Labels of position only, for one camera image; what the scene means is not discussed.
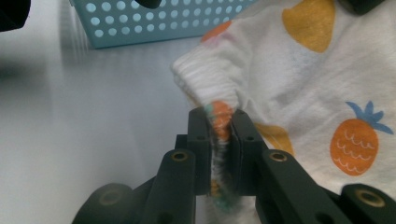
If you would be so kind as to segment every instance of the gray surface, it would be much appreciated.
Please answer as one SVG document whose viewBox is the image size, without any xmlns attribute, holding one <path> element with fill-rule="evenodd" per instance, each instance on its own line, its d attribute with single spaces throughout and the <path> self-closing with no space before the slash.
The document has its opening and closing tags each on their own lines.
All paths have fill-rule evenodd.
<svg viewBox="0 0 396 224">
<path fill-rule="evenodd" d="M 71 223 L 95 189 L 153 177 L 191 109 L 169 66 L 198 42 L 94 50 L 67 0 L 33 1 L 0 33 L 0 223 Z"/>
</svg>

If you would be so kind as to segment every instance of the plastic basket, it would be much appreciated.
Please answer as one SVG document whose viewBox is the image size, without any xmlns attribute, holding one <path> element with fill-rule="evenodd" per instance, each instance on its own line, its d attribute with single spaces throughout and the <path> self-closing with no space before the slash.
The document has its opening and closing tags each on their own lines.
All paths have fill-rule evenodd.
<svg viewBox="0 0 396 224">
<path fill-rule="evenodd" d="M 96 49 L 203 35 L 256 0 L 70 0 Z"/>
</svg>

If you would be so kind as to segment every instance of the white cloth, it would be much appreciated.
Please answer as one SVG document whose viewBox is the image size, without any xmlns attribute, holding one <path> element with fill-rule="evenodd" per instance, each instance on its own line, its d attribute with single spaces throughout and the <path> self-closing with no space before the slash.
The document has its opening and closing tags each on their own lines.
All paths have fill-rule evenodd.
<svg viewBox="0 0 396 224">
<path fill-rule="evenodd" d="M 363 16 L 333 0 L 259 0 L 179 58 L 175 81 L 200 105 L 245 110 L 322 187 L 396 199 L 395 11 L 392 0 Z"/>
</svg>

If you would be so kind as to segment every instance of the pineapple print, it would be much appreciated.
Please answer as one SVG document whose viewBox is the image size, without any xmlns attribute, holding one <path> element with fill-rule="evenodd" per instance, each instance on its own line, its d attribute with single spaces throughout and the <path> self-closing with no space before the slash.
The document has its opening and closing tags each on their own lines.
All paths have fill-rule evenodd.
<svg viewBox="0 0 396 224">
<path fill-rule="evenodd" d="M 378 152 L 378 137 L 375 130 L 393 134 L 384 124 L 378 123 L 384 112 L 374 113 L 370 101 L 364 111 L 352 102 L 346 102 L 355 112 L 355 119 L 347 119 L 335 130 L 330 152 L 332 161 L 348 175 L 362 175 L 373 164 Z"/>
</svg>

